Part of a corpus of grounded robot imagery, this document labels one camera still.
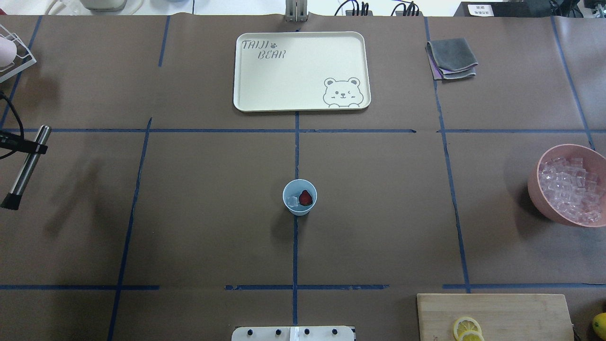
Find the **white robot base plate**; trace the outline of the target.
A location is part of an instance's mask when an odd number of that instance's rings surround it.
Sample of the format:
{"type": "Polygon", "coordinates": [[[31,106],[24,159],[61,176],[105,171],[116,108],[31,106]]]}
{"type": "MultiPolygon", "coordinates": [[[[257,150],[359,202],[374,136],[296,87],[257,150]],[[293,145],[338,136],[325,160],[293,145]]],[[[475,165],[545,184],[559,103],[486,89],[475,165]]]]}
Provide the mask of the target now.
{"type": "Polygon", "coordinates": [[[232,341],[355,341],[355,328],[335,326],[248,326],[236,328],[232,341]]]}

